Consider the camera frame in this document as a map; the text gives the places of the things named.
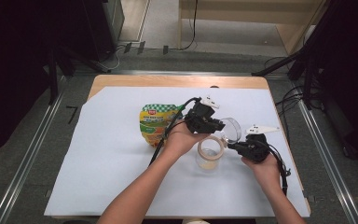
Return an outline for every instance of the snack bag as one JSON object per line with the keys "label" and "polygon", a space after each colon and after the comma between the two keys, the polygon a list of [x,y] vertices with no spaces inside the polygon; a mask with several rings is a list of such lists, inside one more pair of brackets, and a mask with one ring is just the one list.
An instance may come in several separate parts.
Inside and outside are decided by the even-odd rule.
{"label": "snack bag", "polygon": [[145,105],[139,115],[142,137],[152,146],[157,147],[165,128],[179,111],[176,105]]}

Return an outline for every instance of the human arm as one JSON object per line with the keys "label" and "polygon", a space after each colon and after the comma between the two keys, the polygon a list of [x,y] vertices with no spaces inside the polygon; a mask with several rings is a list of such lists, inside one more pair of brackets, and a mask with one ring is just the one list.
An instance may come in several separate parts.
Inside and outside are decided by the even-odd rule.
{"label": "human arm", "polygon": [[207,136],[191,133],[184,123],[175,126],[160,155],[107,206],[98,224],[141,223],[169,169]]}
{"label": "human arm", "polygon": [[278,223],[306,223],[283,194],[280,184],[278,164],[276,159],[271,154],[269,154],[266,159],[260,163],[254,163],[244,157],[242,157],[241,160],[253,170],[258,184],[266,194],[268,201],[271,204]]}

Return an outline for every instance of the white paper sheet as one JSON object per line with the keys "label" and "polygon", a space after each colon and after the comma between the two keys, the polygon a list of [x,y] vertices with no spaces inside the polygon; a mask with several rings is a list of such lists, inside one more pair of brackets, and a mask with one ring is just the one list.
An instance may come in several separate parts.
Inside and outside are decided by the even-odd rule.
{"label": "white paper sheet", "polygon": [[[244,131],[253,124],[280,127],[268,90],[106,87],[82,108],[71,146],[57,177],[45,216],[99,216],[105,207],[146,169],[153,155],[141,136],[144,105],[182,105],[210,95],[219,109],[213,118],[234,118]],[[310,211],[303,197],[282,131],[266,134],[291,168],[287,197],[302,217]],[[197,145],[168,172],[149,217],[273,217],[252,171],[236,151],[226,149],[212,172],[199,168]]]}

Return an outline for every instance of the tape roll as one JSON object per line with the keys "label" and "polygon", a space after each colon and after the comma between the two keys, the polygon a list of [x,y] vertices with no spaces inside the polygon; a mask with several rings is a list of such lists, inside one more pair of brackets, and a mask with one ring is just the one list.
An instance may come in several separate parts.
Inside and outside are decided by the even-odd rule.
{"label": "tape roll", "polygon": [[[217,153],[217,155],[215,155],[215,156],[209,156],[209,155],[205,155],[205,154],[203,153],[203,151],[202,151],[202,143],[203,143],[204,141],[206,141],[206,140],[214,140],[215,142],[217,142],[217,143],[219,144],[219,146],[220,146],[220,151]],[[216,160],[219,160],[220,157],[223,156],[224,150],[225,150],[225,147],[224,147],[224,145],[223,145],[223,142],[222,142],[218,137],[213,136],[213,135],[210,135],[210,136],[204,138],[203,140],[201,140],[201,141],[199,142],[199,145],[198,145],[198,152],[199,152],[200,156],[201,156],[203,159],[205,159],[206,161],[216,161]]]}

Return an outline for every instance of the white cable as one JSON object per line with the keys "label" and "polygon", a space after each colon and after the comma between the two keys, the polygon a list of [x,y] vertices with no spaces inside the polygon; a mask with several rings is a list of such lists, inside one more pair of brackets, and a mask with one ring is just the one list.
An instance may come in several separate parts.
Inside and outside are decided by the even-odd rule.
{"label": "white cable", "polygon": [[105,69],[107,69],[107,70],[114,70],[114,69],[118,68],[118,67],[120,66],[120,59],[118,58],[118,55],[117,55],[117,54],[118,54],[118,52],[119,52],[120,50],[121,50],[121,49],[118,49],[118,50],[116,51],[117,64],[116,64],[115,67],[110,68],[110,67],[107,67],[107,66],[105,66],[105,65],[103,65],[103,64],[101,64],[101,63],[98,63],[98,65],[102,66],[103,68],[105,68]]}

